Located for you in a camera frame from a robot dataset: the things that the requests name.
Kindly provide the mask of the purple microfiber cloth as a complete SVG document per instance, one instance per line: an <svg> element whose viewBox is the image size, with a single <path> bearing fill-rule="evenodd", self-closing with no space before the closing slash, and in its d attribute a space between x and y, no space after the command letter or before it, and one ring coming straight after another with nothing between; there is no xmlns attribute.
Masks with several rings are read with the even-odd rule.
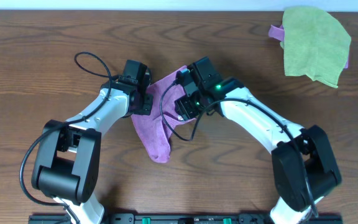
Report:
<svg viewBox="0 0 358 224"><path fill-rule="evenodd" d="M182 86L170 85L176 79L173 72L147 88L146 93L153 96L150 115L132 115L135 130L142 141L150 159L156 163L166 163L170 158L169 138L171 129L186 124L175 112L175 101L185 95Z"/></svg>

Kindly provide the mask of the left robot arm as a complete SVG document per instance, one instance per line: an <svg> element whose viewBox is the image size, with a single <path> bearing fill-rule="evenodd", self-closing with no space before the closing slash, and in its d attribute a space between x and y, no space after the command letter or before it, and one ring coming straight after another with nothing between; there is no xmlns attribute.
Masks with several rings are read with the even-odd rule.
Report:
<svg viewBox="0 0 358 224"><path fill-rule="evenodd" d="M97 98L64 122L50 120L39 142L31 184L67 208L72 223L101 223L104 207L94 194L101 140L129 113L149 115L152 95L149 68L128 60L121 75L111 77Z"/></svg>

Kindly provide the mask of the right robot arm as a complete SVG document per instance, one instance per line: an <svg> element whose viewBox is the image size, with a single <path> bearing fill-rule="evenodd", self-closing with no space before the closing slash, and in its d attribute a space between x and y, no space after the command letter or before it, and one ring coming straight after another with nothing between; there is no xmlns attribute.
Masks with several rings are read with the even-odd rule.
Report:
<svg viewBox="0 0 358 224"><path fill-rule="evenodd" d="M342 182L325 131L291 122L260 102L236 78L224 79L208 57L179 69L174 81L185 91L175 101L184 119L200 121L216 112L250 133L272 157L280 196L270 212L274 223L306 223L319 217L316 205Z"/></svg>

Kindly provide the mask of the green microfiber cloth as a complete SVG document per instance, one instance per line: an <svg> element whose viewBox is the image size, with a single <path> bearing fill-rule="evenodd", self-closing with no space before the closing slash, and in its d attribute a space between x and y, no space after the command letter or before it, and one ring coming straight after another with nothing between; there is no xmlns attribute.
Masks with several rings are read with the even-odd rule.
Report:
<svg viewBox="0 0 358 224"><path fill-rule="evenodd" d="M351 45L351 36L342 24L317 7L296 6L285 9L282 26L285 75L306 75L337 88Z"/></svg>

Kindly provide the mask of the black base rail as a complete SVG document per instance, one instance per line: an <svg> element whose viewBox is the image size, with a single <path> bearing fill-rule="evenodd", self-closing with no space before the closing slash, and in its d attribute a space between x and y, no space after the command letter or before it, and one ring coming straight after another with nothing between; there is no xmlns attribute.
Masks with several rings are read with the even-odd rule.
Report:
<svg viewBox="0 0 358 224"><path fill-rule="evenodd" d="M67 215L31 215L29 224L72 223ZM101 223L109 224L273 224L267 214L241 213L239 215L134 215L115 213ZM321 215L311 218L309 224L343 224L341 216Z"/></svg>

